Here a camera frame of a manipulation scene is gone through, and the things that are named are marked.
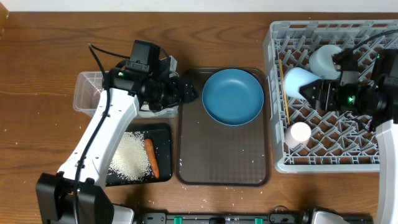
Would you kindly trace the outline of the pink cup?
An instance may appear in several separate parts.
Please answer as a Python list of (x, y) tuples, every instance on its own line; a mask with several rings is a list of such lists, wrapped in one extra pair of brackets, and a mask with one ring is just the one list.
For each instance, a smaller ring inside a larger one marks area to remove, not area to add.
[(311, 128), (308, 124), (303, 122), (294, 123), (285, 131), (285, 143), (290, 148), (295, 148), (298, 145), (307, 145), (312, 135)]

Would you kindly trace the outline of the orange carrot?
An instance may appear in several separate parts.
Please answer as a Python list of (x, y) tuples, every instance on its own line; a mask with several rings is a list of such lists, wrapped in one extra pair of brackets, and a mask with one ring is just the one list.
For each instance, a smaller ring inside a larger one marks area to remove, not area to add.
[(151, 169), (154, 173), (154, 177), (158, 179), (160, 177), (159, 166), (157, 164), (157, 159), (155, 156), (154, 145), (151, 139), (144, 140), (144, 147), (146, 149), (148, 161), (150, 163)]

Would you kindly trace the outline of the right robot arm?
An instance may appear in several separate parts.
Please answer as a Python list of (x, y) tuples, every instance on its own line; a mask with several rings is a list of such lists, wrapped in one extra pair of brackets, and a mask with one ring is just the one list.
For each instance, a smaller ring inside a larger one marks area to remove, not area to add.
[(317, 110), (372, 117), (369, 129), (375, 133), (380, 156), (376, 223), (397, 223), (397, 50), (377, 53), (371, 85), (359, 83), (353, 50), (331, 58), (339, 79), (315, 80), (301, 86), (299, 93)]

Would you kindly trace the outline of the brown serving tray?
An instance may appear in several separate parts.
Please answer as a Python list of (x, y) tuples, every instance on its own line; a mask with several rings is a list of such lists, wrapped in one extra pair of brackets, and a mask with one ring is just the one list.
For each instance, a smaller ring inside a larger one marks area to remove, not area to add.
[(260, 187), (271, 177), (269, 108), (242, 126), (223, 125), (201, 99), (179, 108), (176, 175), (187, 185)]

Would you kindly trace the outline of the white paper napkin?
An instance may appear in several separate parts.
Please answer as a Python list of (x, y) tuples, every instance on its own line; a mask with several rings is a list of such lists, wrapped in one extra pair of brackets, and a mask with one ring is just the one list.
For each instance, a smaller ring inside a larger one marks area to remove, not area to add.
[(178, 106), (165, 108), (158, 112), (149, 109), (148, 104), (143, 104), (137, 112), (137, 118), (174, 118), (178, 114)]

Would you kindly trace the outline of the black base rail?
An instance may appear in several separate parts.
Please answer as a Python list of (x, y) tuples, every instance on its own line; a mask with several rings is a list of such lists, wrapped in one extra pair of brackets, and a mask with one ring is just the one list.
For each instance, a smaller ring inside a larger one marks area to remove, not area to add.
[(367, 215), (340, 215), (325, 208), (307, 209), (302, 213), (277, 206), (264, 215), (222, 214), (166, 214), (162, 212), (136, 214), (133, 209), (116, 205), (113, 223), (135, 224), (298, 224), (298, 223), (349, 223), (373, 224)]

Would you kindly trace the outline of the dark blue plate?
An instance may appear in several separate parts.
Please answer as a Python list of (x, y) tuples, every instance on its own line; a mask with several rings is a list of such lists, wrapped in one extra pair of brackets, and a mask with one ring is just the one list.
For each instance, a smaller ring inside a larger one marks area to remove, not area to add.
[(227, 126), (250, 123), (262, 111), (264, 91), (249, 72), (230, 68), (214, 73), (204, 84), (201, 101), (215, 121)]

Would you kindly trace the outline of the light blue bowl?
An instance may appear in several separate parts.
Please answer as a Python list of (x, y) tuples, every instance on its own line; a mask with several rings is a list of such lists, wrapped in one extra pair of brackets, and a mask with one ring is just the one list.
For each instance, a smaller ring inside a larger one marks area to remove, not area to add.
[(326, 80), (338, 79), (340, 72), (335, 70), (332, 55), (341, 51), (342, 49), (337, 45), (324, 45), (312, 53), (309, 58), (309, 66), (312, 73)]

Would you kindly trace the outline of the black tray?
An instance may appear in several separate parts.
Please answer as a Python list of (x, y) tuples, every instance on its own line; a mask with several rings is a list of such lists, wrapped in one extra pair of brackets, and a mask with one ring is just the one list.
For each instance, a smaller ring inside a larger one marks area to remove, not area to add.
[(172, 142), (170, 126), (165, 123), (131, 125), (126, 132), (140, 132), (144, 139), (151, 139), (154, 145), (155, 156), (159, 166), (160, 177), (156, 179), (150, 167), (150, 174), (142, 181), (126, 181), (108, 171), (106, 186), (146, 184), (168, 181), (172, 176)]

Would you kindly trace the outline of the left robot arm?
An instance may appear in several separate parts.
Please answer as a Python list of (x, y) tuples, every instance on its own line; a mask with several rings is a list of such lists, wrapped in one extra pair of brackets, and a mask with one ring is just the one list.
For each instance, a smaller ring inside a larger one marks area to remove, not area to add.
[(113, 204), (104, 192), (119, 142), (144, 103), (160, 112), (198, 98), (191, 81), (172, 68), (158, 45), (135, 40), (129, 56), (102, 69), (103, 90), (80, 142), (56, 174), (43, 173), (35, 191), (42, 223), (132, 223), (131, 208)]

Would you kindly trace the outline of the white rice pile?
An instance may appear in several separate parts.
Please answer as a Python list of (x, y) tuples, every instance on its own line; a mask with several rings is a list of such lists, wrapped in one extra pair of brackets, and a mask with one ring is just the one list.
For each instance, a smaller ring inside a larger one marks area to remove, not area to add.
[(142, 181), (150, 174), (144, 134), (125, 132), (110, 164), (110, 171), (126, 181)]

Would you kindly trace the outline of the light blue cup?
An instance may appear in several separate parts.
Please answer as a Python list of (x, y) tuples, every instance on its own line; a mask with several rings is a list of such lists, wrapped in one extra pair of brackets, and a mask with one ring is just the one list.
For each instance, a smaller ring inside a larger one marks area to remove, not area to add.
[(285, 93), (289, 97), (305, 100), (299, 93), (300, 87), (319, 79), (320, 77), (307, 70), (299, 67), (292, 68), (284, 75)]

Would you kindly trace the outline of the grey dishwasher rack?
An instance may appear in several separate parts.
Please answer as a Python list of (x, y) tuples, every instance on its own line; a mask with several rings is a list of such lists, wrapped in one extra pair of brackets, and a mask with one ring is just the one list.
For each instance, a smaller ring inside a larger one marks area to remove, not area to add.
[(317, 111), (305, 100), (288, 96), (290, 124), (308, 124), (312, 136), (305, 146), (289, 148), (285, 144), (288, 124), (278, 61), (281, 59), (284, 73), (295, 67), (308, 70), (310, 55), (324, 45), (349, 49), (396, 28), (396, 20), (275, 21), (270, 25), (262, 46), (269, 82), (274, 167), (280, 173), (379, 171), (377, 141), (367, 131), (370, 116)]

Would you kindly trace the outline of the clear plastic bin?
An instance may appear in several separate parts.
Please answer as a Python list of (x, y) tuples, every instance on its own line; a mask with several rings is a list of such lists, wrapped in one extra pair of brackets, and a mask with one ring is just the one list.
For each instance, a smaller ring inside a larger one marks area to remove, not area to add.
[(78, 75), (73, 107), (76, 111), (92, 117), (98, 107), (102, 86), (103, 75), (101, 72), (81, 72)]

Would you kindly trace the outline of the wooden chopstick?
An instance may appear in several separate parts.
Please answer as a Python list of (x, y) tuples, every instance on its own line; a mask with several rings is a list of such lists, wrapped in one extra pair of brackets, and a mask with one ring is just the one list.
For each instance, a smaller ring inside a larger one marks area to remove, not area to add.
[(283, 64), (282, 64), (281, 59), (279, 59), (278, 62), (279, 62), (279, 70), (280, 70), (280, 80), (281, 80), (282, 92), (285, 95)]
[(285, 106), (287, 124), (290, 125), (289, 106), (288, 106), (288, 101), (287, 101), (287, 95), (286, 95), (286, 92), (284, 89), (283, 89), (283, 97), (284, 97), (284, 106)]

